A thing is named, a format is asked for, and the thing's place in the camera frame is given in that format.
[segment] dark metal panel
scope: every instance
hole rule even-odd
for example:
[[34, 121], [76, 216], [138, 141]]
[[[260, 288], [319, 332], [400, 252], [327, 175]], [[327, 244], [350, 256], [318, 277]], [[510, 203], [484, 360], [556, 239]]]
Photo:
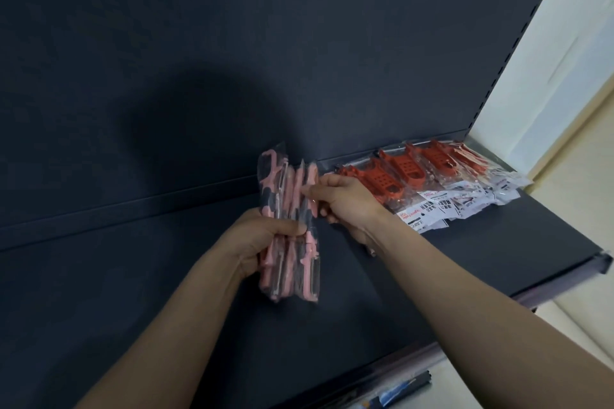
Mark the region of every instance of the dark metal panel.
[[[72, 406], [147, 326], [198, 256], [255, 204], [256, 195], [237, 198], [0, 253], [0, 406]], [[244, 282], [196, 406], [267, 408], [433, 342], [378, 259], [341, 230], [322, 222], [318, 228], [320, 303], [291, 298], [274, 305], [257, 291], [256, 276]], [[600, 251], [528, 196], [426, 237], [508, 295]]]
[[539, 0], [3, 0], [0, 226], [470, 128]]

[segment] wall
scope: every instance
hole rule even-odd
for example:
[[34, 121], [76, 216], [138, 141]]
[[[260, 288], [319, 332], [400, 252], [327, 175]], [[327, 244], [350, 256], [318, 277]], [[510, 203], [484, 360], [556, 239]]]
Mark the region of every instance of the wall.
[[614, 0], [544, 0], [471, 135], [528, 173], [614, 73]]
[[[614, 94], [552, 161], [532, 189], [544, 204], [605, 250], [614, 250]], [[556, 303], [614, 356], [614, 268]]]

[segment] beige floor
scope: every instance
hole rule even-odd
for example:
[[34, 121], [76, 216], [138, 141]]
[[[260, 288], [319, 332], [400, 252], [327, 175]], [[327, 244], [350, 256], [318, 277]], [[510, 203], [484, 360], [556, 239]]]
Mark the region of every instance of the beige floor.
[[[596, 358], [614, 368], [614, 361], [606, 355], [554, 302], [542, 305], [537, 315], [571, 338]], [[395, 409], [480, 409], [480, 404], [465, 386], [449, 361], [430, 369], [432, 384], [405, 401], [394, 405]]]

